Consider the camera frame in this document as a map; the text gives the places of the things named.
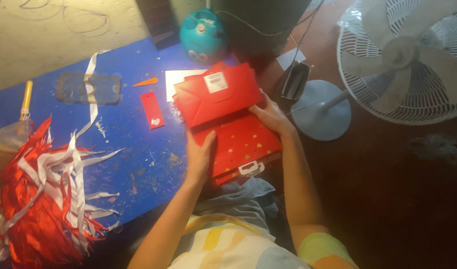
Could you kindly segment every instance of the cartoon face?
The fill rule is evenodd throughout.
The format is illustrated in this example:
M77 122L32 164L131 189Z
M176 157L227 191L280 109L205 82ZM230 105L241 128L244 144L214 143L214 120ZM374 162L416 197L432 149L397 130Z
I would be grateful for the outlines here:
M192 61L200 64L205 64L207 63L208 56L205 53L198 53L196 51L190 50L189 52L189 57L191 58Z

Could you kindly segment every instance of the clear plastic stencil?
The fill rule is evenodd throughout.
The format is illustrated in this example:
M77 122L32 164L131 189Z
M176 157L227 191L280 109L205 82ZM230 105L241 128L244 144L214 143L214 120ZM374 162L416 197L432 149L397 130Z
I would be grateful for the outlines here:
M93 91L86 91L86 86ZM64 103L117 104L121 81L117 76L62 73L57 87L57 100Z

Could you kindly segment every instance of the teal helium tank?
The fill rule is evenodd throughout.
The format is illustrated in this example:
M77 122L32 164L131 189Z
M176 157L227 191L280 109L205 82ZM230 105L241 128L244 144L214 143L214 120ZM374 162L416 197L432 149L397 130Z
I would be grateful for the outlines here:
M227 54L227 35L222 21L211 9L188 15L180 28L185 55L194 63L212 65Z

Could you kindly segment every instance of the yellow marker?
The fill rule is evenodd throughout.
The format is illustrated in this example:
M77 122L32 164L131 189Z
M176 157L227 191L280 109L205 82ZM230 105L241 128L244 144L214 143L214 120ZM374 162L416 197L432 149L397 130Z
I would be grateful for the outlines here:
M19 120L23 121L24 117L29 114L29 103L31 103L31 92L32 92L32 81L28 80L26 82L26 91L24 92L24 99L22 101L21 107L21 118Z

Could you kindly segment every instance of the electric fan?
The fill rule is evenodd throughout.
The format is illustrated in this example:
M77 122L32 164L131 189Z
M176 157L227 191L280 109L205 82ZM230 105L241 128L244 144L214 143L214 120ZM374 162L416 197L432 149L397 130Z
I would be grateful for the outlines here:
M323 94L292 107L305 134L341 136L351 119L349 95L397 124L457 116L457 0L357 0L342 18L337 53L347 90L307 83L304 95Z

